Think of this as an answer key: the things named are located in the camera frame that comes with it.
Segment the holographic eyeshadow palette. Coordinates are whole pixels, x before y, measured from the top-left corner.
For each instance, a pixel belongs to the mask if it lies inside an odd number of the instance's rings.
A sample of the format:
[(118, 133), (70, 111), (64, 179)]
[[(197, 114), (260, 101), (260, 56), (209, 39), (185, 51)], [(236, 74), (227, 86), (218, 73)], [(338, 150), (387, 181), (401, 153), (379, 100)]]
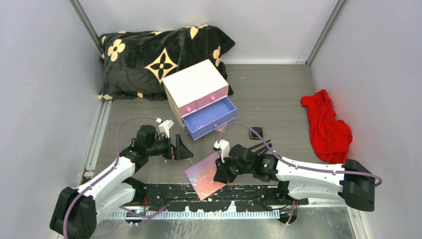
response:
[(185, 170), (185, 174), (200, 200), (205, 200), (226, 185), (213, 180), (217, 170), (215, 161), (218, 158), (219, 154), (214, 152)]

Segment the blue drawer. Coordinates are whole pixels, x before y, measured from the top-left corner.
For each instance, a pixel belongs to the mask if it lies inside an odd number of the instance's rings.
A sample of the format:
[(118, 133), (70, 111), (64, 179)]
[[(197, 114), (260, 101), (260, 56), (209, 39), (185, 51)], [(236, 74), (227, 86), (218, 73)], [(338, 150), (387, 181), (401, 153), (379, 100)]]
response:
[(197, 140), (235, 119), (237, 107), (226, 97), (182, 118), (185, 131)]

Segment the black square compact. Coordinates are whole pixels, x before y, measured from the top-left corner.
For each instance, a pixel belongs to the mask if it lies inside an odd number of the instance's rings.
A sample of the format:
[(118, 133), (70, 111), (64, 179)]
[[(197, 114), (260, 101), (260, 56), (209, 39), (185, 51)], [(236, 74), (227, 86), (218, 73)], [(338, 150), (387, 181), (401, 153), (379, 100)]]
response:
[(251, 126), (249, 130), (249, 138), (252, 140), (259, 140), (264, 138), (264, 130), (261, 126)]

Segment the white pink drawer organizer box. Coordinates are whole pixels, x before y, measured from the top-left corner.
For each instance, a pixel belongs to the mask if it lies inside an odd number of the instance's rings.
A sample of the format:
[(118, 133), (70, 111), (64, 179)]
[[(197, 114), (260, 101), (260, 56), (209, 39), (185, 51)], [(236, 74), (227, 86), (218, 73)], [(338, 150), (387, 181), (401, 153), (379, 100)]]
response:
[(170, 108), (184, 131), (183, 117), (228, 97), (229, 92), (228, 82), (210, 60), (166, 76), (162, 82)]

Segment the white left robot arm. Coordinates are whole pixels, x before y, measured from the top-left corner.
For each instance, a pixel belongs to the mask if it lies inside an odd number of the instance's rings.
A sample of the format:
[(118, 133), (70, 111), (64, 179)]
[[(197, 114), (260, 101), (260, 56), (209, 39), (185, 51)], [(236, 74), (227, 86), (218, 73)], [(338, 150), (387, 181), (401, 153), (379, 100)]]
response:
[(131, 144), (105, 170), (77, 188), (66, 187), (60, 192), (49, 228), (68, 239), (88, 239), (97, 224), (117, 208), (127, 203), (142, 204), (145, 185), (132, 176), (151, 156), (183, 160), (194, 154), (180, 134), (175, 135), (173, 144), (164, 129), (142, 125)]

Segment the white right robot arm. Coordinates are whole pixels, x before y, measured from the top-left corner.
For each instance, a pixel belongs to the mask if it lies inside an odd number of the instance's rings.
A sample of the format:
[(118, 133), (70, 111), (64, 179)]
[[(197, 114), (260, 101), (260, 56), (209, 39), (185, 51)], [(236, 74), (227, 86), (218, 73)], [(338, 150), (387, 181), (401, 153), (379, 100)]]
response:
[(213, 146), (219, 153), (214, 181), (232, 183), (238, 175), (251, 174), (262, 182), (276, 181), (277, 200), (284, 205), (308, 198), (344, 201), (356, 210), (375, 210), (375, 188), (381, 179), (361, 163), (347, 159), (340, 164), (316, 164), (292, 160), (274, 151), (254, 152), (225, 140)]

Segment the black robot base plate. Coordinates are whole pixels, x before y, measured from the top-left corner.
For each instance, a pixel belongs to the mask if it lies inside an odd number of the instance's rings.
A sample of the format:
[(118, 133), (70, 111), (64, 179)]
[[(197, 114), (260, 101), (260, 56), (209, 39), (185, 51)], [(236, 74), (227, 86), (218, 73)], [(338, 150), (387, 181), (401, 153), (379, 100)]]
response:
[(237, 212), (265, 212), (290, 206), (293, 199), (286, 194), (286, 189), (276, 185), (231, 184), (200, 199), (190, 184), (146, 184), (145, 195), (141, 199), (125, 204), (156, 211), (166, 206), (169, 212), (224, 212), (234, 204)]

